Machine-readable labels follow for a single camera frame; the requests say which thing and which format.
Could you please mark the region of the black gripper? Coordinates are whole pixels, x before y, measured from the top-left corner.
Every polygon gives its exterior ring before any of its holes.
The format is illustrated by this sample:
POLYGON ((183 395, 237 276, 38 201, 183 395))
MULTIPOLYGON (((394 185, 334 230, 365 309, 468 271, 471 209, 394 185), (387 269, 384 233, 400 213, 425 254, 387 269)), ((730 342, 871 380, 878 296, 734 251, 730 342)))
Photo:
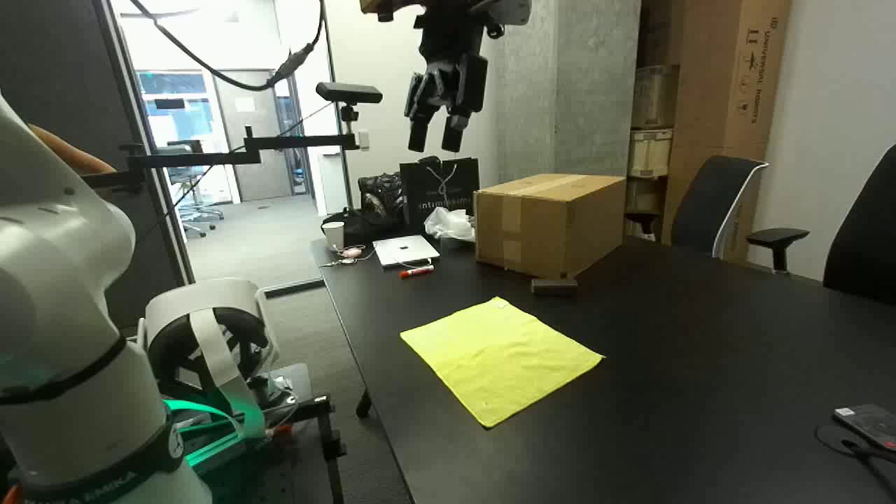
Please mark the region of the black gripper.
POLYGON ((468 121, 485 100, 486 58, 481 55, 481 37, 489 31, 489 9, 485 0, 421 3, 415 29, 421 31, 416 54, 425 71, 411 75, 405 94, 409 149, 425 149, 429 124, 436 108, 444 108, 442 152, 460 152, 468 121))

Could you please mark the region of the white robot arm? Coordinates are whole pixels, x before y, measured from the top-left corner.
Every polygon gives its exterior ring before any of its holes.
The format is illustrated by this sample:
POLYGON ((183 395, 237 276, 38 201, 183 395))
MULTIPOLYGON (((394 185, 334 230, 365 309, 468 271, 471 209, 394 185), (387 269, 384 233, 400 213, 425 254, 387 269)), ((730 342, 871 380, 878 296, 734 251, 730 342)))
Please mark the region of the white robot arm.
POLYGON ((250 279, 155 296, 132 337, 106 290, 132 219, 89 155, 0 100, 0 436, 22 504, 212 504, 204 471, 327 411, 307 373, 269 373, 276 338, 250 279))

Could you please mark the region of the robot base mount stand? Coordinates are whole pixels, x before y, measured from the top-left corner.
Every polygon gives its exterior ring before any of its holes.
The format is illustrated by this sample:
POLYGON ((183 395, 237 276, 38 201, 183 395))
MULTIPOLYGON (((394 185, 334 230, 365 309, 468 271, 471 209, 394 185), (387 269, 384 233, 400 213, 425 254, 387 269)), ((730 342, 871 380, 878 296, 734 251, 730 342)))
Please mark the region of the robot base mount stand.
POLYGON ((334 400, 311 390, 306 363, 276 367, 279 342, 254 283, 191 283, 156 293, 136 324, 136 345, 194 471, 208 475, 317 422, 334 504, 344 504, 334 400))

